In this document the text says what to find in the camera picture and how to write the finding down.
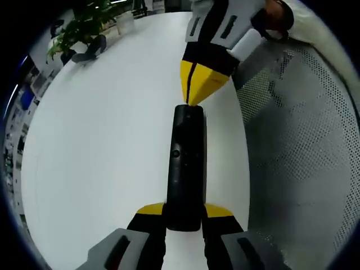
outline yellow part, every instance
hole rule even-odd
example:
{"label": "yellow part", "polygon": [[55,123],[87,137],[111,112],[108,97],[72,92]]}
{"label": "yellow part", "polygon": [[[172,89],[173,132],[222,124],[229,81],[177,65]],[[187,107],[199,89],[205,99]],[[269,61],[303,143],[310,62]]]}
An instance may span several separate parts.
{"label": "yellow part", "polygon": [[[181,85],[185,102],[187,99],[187,81],[191,66],[192,63],[185,60],[181,61]],[[196,106],[216,90],[220,89],[229,81],[229,79],[229,76],[214,71],[206,66],[196,64],[191,77],[188,104]]]}
{"label": "yellow part", "polygon": [[186,93],[187,93],[187,79],[189,78],[191,67],[192,67],[191,62],[181,60],[180,77],[181,77],[182,94],[184,96],[185,102],[186,102]]}
{"label": "yellow part", "polygon": [[213,204],[205,204],[206,212],[208,218],[218,218],[218,217],[230,217],[233,214],[224,207],[216,206]]}
{"label": "yellow part", "polygon": [[160,202],[158,204],[149,204],[141,208],[137,214],[147,214],[147,215],[161,215],[163,213],[164,203]]}

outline black cylindrical object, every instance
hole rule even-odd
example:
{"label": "black cylindrical object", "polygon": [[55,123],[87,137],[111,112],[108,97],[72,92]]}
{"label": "black cylindrical object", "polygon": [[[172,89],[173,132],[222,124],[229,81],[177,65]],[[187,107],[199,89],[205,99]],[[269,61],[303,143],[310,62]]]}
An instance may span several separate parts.
{"label": "black cylindrical object", "polygon": [[198,231],[204,207],[206,122],[200,106],[175,108],[170,148],[166,227]]}

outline white table surface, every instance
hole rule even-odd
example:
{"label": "white table surface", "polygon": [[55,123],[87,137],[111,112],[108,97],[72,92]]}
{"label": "white table surface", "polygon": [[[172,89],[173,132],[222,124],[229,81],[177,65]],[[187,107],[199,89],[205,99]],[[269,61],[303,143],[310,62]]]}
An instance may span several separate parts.
{"label": "white table surface", "polygon": [[[31,236],[52,269],[80,266],[139,208],[165,201],[190,17],[136,20],[136,32],[96,61],[69,62],[42,98],[25,143],[21,192]],[[248,151],[232,82],[200,105],[208,125],[207,202],[227,207],[247,229]],[[207,269],[203,248],[200,231],[168,231],[163,269]]]}

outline mesh surface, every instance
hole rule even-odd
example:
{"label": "mesh surface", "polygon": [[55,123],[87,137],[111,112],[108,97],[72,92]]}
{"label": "mesh surface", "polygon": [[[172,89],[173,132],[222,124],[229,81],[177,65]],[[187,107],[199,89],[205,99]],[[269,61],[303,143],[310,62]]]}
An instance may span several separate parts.
{"label": "mesh surface", "polygon": [[324,269],[360,218],[360,135],[350,97],[307,47],[237,91],[250,164],[249,229],[292,269]]}

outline hand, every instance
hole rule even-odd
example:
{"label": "hand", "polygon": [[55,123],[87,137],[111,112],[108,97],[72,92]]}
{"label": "hand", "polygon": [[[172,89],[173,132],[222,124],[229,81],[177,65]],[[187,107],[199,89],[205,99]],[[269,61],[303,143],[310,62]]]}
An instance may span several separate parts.
{"label": "hand", "polygon": [[285,10],[280,0],[265,0],[265,10],[269,16],[266,28],[269,30],[284,30]]}

